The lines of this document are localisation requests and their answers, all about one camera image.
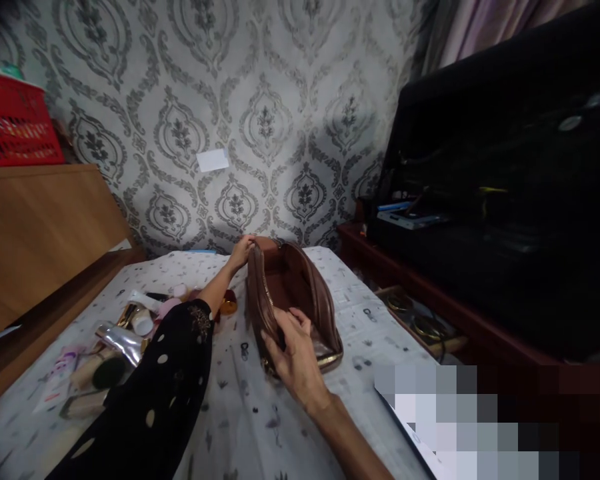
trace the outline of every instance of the damask wallpaper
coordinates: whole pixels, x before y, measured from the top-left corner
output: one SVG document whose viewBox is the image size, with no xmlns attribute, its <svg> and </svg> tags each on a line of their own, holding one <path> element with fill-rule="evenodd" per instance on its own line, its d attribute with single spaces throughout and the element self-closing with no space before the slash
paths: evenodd
<svg viewBox="0 0 600 480">
<path fill-rule="evenodd" d="M 372 190 L 432 0 L 11 0 L 0 65 L 47 91 L 153 254 L 337 244 Z M 229 168 L 201 173 L 196 153 Z"/>
</svg>

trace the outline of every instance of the brown leather pouch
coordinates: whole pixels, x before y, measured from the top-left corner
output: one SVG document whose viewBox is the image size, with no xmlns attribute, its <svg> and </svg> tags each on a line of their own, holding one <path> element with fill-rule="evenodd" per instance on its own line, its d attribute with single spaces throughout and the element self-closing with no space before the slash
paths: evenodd
<svg viewBox="0 0 600 480">
<path fill-rule="evenodd" d="M 278 246 L 266 237 L 256 237 L 249 254 L 247 275 L 247 322 L 253 326 L 263 368 L 277 377 L 260 330 L 285 350 L 285 336 L 273 316 L 273 306 L 296 307 L 311 319 L 311 339 L 320 370 L 336 368 L 343 348 L 335 327 L 333 300 L 327 284 L 302 249 L 285 243 Z"/>
</svg>

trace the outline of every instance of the television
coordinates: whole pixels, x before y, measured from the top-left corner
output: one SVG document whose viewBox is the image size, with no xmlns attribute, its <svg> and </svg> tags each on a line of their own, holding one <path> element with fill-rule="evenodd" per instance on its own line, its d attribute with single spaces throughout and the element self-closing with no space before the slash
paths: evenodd
<svg viewBox="0 0 600 480">
<path fill-rule="evenodd" d="M 556 359 L 596 358 L 600 1 L 401 90 L 374 204 L 418 196 L 449 221 L 369 238 Z"/>
</svg>

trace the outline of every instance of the white patterned bedsheet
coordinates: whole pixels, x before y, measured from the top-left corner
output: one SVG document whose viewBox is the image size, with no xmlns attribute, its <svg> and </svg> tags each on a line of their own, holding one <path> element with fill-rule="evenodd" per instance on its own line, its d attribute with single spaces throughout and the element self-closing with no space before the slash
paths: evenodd
<svg viewBox="0 0 600 480">
<path fill-rule="evenodd" d="M 340 395 L 396 478 L 427 478 L 374 390 L 373 366 L 435 361 L 331 250 L 310 247 L 305 251 L 331 290 L 344 344 L 342 363 L 325 374 L 327 386 Z M 31 413 L 42 391 L 42 379 L 62 346 L 92 344 L 97 326 L 117 320 L 132 289 L 166 293 L 179 283 L 201 287 L 226 260 L 222 255 L 173 252 L 123 268 L 0 398 L 0 479 L 43 478 L 41 458 L 54 437 L 72 425 L 86 427 L 93 421 L 64 420 L 58 416 L 60 407 Z M 174 478 L 343 478 L 317 428 L 284 386 L 268 380 L 260 366 L 253 330 L 246 330 L 244 322 L 246 272 L 246 267 L 240 270 L 231 283 L 239 310 L 226 324 L 221 322 L 214 336 L 205 402 Z"/>
</svg>

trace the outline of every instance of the hand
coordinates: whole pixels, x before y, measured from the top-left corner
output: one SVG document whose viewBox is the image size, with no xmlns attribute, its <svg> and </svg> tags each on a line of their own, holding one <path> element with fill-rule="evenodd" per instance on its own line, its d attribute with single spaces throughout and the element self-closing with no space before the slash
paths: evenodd
<svg viewBox="0 0 600 480">
<path fill-rule="evenodd" d="M 233 247 L 233 252 L 231 252 L 231 256 L 229 257 L 229 261 L 227 264 L 231 267 L 233 272 L 240 270 L 240 268 L 244 267 L 248 258 L 249 252 L 252 248 L 255 247 L 255 235 L 243 235 L 242 238 L 235 244 Z"/>
<path fill-rule="evenodd" d="M 264 330 L 261 330 L 262 338 L 289 393 L 310 417 L 314 417 L 331 404 L 333 396 L 325 385 L 315 358 L 311 340 L 311 320 L 296 308 L 285 312 L 274 307 L 273 311 L 285 334 L 287 349 L 280 350 Z"/>
</svg>

